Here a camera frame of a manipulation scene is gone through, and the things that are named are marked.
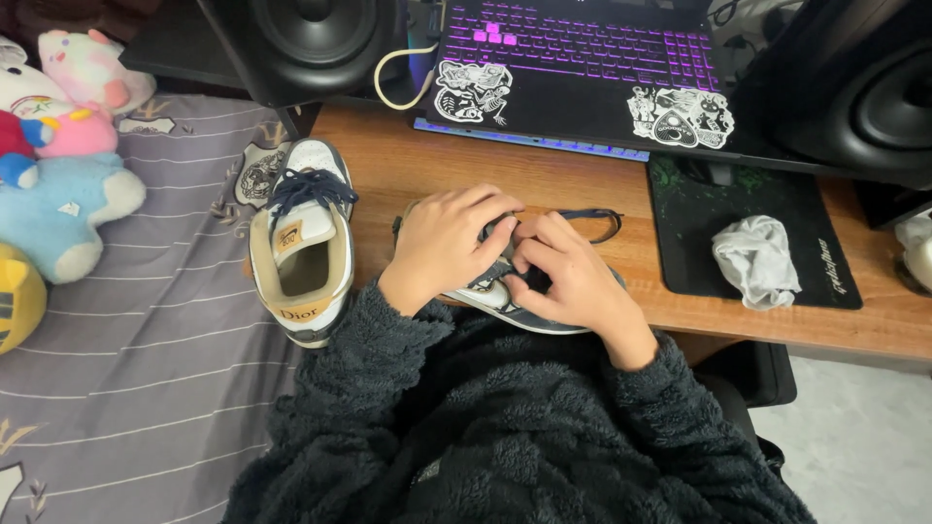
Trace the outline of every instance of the person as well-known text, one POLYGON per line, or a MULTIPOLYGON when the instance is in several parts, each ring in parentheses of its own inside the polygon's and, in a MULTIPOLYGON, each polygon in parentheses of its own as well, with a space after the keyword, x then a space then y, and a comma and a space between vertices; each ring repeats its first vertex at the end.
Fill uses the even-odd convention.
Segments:
POLYGON ((225 523, 815 522, 559 214, 509 216, 476 241, 523 210, 489 185, 412 209, 392 261, 275 403, 272 447, 225 523), (553 281, 541 294, 506 276, 514 301, 592 333, 433 300, 510 239, 518 271, 553 281))

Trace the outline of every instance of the floor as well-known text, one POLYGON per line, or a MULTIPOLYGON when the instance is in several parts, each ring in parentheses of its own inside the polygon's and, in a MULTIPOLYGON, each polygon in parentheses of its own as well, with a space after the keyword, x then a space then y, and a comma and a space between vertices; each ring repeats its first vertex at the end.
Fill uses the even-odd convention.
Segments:
POLYGON ((822 524, 932 516, 932 379, 790 357, 799 396, 751 410, 787 455, 784 478, 822 524))

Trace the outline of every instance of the striped bedsheet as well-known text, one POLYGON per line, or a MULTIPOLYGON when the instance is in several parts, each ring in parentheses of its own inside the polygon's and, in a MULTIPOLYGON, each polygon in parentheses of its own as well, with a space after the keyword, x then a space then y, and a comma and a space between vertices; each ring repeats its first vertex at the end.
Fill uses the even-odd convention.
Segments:
POLYGON ((216 522, 292 384, 298 348, 243 273, 289 145, 275 113, 157 95, 116 124, 147 198, 0 355, 2 524, 216 522))

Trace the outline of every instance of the wooden desk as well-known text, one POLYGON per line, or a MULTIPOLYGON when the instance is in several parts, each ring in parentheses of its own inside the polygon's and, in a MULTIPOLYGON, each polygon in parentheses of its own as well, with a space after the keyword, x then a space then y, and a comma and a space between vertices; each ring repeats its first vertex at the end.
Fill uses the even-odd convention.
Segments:
MULTIPOLYGON (((900 285, 891 260, 901 248, 891 233, 867 228, 848 181, 820 184, 864 309, 756 312, 737 300, 675 295, 664 287, 642 163, 414 131, 405 117, 387 110, 325 106, 313 134, 339 149, 360 195, 352 217, 357 285, 391 260, 391 223, 408 202, 489 182, 531 213, 589 207, 623 213, 621 233, 597 249, 624 276, 651 325, 932 363, 932 300, 900 285)), ((585 222, 573 224, 588 238, 606 227, 585 222)))

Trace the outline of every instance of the shoe insole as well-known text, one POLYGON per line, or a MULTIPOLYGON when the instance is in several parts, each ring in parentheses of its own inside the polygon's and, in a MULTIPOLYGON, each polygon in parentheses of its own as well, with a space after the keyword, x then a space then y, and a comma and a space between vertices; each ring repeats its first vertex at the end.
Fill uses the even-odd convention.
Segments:
POLYGON ((327 243, 310 245, 282 261, 279 279, 285 296, 301 296, 327 285, 330 278, 327 243))

